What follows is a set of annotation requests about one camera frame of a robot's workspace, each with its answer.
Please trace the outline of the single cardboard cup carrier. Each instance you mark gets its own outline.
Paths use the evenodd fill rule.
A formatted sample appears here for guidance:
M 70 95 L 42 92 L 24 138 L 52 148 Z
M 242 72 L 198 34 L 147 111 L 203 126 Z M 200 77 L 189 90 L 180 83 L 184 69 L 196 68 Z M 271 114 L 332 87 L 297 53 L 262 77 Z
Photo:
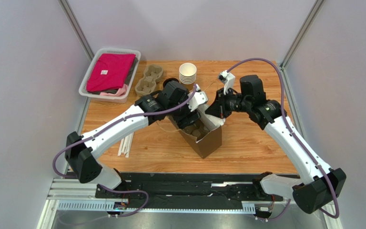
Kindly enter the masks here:
M 210 132 L 210 129 L 203 124 L 198 124 L 188 126 L 183 131 L 188 135 L 192 135 L 200 139 L 205 137 Z

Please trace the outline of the brown paper bag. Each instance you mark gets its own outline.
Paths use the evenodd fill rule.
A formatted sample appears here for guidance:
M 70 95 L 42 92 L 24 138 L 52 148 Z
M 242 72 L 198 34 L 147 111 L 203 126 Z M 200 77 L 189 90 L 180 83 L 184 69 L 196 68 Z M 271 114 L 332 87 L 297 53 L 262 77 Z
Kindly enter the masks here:
M 163 83 L 156 100 L 167 110 L 182 104 L 192 94 L 194 97 L 187 104 L 166 117 L 188 145 L 204 159 L 222 145 L 222 125 L 215 117 L 205 113 L 209 107 L 206 93 L 199 86 L 190 92 L 177 80 L 171 79 Z

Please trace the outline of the cardboard cup carrier tray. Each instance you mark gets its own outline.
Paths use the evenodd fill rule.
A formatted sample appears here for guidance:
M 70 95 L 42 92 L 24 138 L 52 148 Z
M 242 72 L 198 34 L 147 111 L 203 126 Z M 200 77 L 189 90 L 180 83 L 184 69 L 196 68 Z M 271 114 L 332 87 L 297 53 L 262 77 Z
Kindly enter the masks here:
M 135 86 L 137 95 L 145 96 L 153 93 L 157 84 L 161 81 L 163 74 L 163 67 L 156 64 L 148 65 L 143 71 L 143 78 Z

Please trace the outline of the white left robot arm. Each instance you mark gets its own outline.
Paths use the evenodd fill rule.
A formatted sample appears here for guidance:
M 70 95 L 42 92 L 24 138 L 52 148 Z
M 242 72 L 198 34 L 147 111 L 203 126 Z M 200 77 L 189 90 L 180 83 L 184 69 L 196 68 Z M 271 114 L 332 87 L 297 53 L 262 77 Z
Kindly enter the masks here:
M 125 112 L 93 131 L 67 136 L 64 158 L 82 184 L 96 183 L 115 189 L 122 178 L 115 169 L 99 162 L 99 157 L 111 146 L 137 130 L 170 117 L 184 129 L 201 118 L 197 110 L 207 103 L 206 93 L 195 85 L 189 91 L 178 81 L 168 81 L 162 90 L 140 97 Z

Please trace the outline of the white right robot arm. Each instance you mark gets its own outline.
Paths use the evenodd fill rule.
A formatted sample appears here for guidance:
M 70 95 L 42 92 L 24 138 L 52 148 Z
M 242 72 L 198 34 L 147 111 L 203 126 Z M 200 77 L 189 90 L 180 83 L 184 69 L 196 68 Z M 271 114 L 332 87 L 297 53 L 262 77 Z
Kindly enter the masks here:
M 336 199 L 346 181 L 341 169 L 332 169 L 319 157 L 276 100 L 266 98 L 262 80 L 257 75 L 240 78 L 241 92 L 233 89 L 235 76 L 222 72 L 218 79 L 224 87 L 216 91 L 215 101 L 205 111 L 224 121 L 232 112 L 244 112 L 250 120 L 270 135 L 296 168 L 299 178 L 283 177 L 271 172 L 253 180 L 258 198 L 277 195 L 292 199 L 305 213 L 311 214 Z

